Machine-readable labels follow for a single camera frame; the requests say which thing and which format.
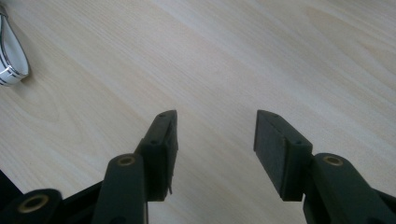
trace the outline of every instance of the wood grain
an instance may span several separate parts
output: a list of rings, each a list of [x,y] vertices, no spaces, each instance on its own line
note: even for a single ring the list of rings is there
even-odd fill
[[[174,194],[151,223],[304,223],[253,152],[257,109],[396,195],[396,2],[3,1],[31,65],[0,89],[0,169],[64,197],[176,109]]]

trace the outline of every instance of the screw hole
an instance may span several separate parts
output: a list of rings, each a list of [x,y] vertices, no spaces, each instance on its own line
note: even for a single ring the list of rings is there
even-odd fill
[[[333,166],[342,166],[344,164],[343,161],[333,156],[326,156],[323,160]]]
[[[24,214],[34,212],[46,205],[49,200],[50,197],[45,194],[34,195],[23,201],[18,207],[18,211]]]
[[[125,157],[119,158],[119,160],[117,161],[117,164],[119,166],[132,165],[132,164],[134,164],[134,157],[133,156],[125,156]]]

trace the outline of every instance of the white tape measure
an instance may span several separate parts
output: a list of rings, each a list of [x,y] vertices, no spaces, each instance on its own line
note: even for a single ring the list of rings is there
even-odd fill
[[[29,75],[29,64],[1,6],[0,25],[0,85],[12,86]]]

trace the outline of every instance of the tabletop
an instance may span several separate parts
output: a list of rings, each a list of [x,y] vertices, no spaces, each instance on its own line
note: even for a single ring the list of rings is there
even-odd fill
[[[253,151],[258,109],[396,195],[394,0],[2,1],[31,74],[0,88],[0,169],[64,198],[176,109],[150,223],[305,223]]]

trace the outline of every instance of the black plastic part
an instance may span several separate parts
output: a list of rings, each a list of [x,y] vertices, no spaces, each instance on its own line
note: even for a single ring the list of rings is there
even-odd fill
[[[283,201],[301,201],[312,144],[277,114],[257,113],[254,150]]]
[[[172,193],[177,150],[177,112],[170,110],[155,118],[134,152],[145,163],[149,202],[164,201],[168,189]]]
[[[148,222],[143,158],[125,154],[110,161],[92,224]]]
[[[382,201],[388,206],[388,208],[393,212],[393,214],[396,214],[396,198],[377,189],[375,190],[375,192],[382,199]]]
[[[332,223],[396,223],[396,216],[348,160],[320,153],[310,171]]]
[[[331,224],[329,214],[324,206],[322,198],[315,183],[306,181],[304,188],[304,215],[307,224]]]
[[[38,189],[22,195],[0,214],[0,223],[58,224],[62,196],[55,189]]]
[[[22,196],[22,192],[0,170],[0,212],[20,196]]]
[[[91,223],[101,187],[102,182],[99,182],[64,200],[65,224]]]

